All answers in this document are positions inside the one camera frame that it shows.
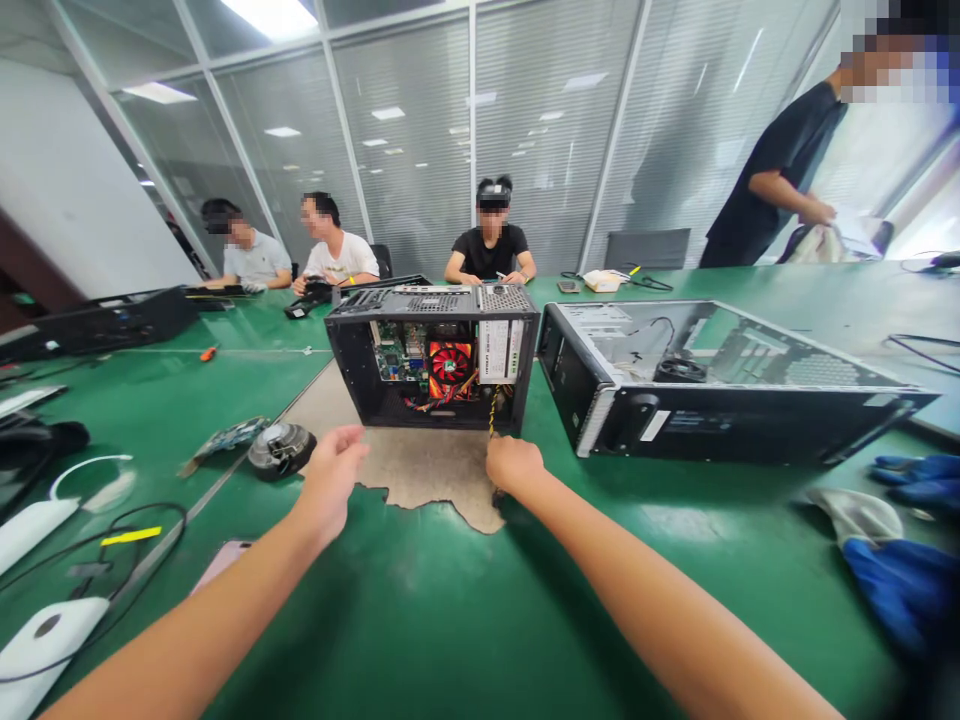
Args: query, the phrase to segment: person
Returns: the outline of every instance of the person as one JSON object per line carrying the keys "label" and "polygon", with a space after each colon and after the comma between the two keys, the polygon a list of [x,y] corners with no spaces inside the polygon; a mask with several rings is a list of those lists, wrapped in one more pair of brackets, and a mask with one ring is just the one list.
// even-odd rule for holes
{"label": "person", "polygon": [[[477,187],[477,216],[480,225],[457,238],[443,279],[461,285],[479,285],[484,280],[523,284],[537,274],[527,237],[510,225],[510,196],[513,183],[506,175],[494,182],[484,178]],[[516,256],[520,269],[513,269]]]}
{"label": "person", "polygon": [[207,232],[227,239],[223,277],[200,287],[240,284],[249,293],[290,287],[293,271],[287,251],[279,240],[252,227],[240,208],[224,198],[211,198],[200,208],[200,215]]}
{"label": "person", "polygon": [[[233,565],[75,685],[44,720],[200,717],[317,557],[343,531],[368,446],[326,435],[293,508]],[[535,445],[490,441],[487,473],[579,566],[620,632],[695,718],[839,718],[702,588],[544,468]]]}
{"label": "person", "polygon": [[810,185],[847,112],[865,87],[889,83],[921,49],[909,34],[868,35],[863,51],[844,53],[823,82],[794,100],[760,136],[726,204],[707,232],[701,268],[753,265],[793,215],[804,225],[829,225],[836,210]]}
{"label": "person", "polygon": [[311,192],[300,203],[300,219],[310,237],[317,241],[303,274],[293,283],[293,291],[303,295],[308,277],[319,277],[331,285],[376,282],[380,265],[373,250],[359,235],[340,227],[340,209],[325,192]]}

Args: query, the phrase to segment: blower fan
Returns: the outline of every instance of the blower fan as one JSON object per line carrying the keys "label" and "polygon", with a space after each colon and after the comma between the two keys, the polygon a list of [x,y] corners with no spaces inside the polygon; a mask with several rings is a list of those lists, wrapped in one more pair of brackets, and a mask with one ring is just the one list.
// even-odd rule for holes
{"label": "blower fan", "polygon": [[470,343],[430,343],[428,371],[431,398],[444,397],[452,386],[469,379],[472,350]]}

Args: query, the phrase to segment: smartphone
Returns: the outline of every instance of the smartphone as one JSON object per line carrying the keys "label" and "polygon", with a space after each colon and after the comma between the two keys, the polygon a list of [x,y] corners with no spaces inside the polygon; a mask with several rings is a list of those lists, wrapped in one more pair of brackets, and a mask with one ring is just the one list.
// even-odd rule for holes
{"label": "smartphone", "polygon": [[200,581],[194,586],[190,594],[193,595],[217,575],[222,573],[237,560],[243,557],[243,554],[253,547],[252,540],[228,540],[213,558],[213,562],[207,565],[207,569],[200,576]]}

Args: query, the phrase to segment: orange screwdriver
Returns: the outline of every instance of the orange screwdriver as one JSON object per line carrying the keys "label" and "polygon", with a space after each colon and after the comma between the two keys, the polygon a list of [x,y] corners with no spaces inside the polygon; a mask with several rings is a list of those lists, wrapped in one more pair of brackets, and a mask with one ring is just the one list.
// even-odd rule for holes
{"label": "orange screwdriver", "polygon": [[200,362],[210,362],[213,360],[213,356],[217,354],[217,348],[220,347],[220,344],[217,343],[212,348],[209,348],[203,355],[200,356]]}

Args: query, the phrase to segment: fluorescent light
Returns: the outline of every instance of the fluorescent light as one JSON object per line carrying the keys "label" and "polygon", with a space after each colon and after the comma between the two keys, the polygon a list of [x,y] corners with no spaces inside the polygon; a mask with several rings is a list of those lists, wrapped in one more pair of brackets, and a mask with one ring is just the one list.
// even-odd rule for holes
{"label": "fluorescent light", "polygon": [[371,115],[377,120],[392,120],[395,117],[404,117],[406,113],[398,107],[392,107],[383,110],[374,110]]}
{"label": "fluorescent light", "polygon": [[135,85],[134,87],[124,88],[123,91],[131,95],[136,95],[137,97],[153,100],[161,105],[173,105],[178,102],[192,102],[196,100],[193,95],[187,95],[187,93],[174,90],[172,87],[161,83]]}
{"label": "fluorescent light", "polygon": [[596,87],[607,75],[609,75],[609,73],[594,73],[593,75],[581,75],[580,77],[570,78],[567,80],[567,84],[563,86],[563,92]]}
{"label": "fluorescent light", "polygon": [[293,128],[282,127],[282,128],[270,128],[269,130],[264,130],[267,135],[273,135],[274,137],[296,137],[300,134],[299,130],[294,130]]}
{"label": "fluorescent light", "polygon": [[[470,100],[471,100],[470,97],[464,98],[464,102],[467,104],[467,107],[470,107],[471,105]],[[475,107],[480,107],[481,105],[491,105],[496,101],[497,101],[496,92],[480,93],[479,95],[473,96],[473,105]]]}
{"label": "fluorescent light", "polygon": [[317,19],[299,0],[220,0],[273,42],[314,32]]}

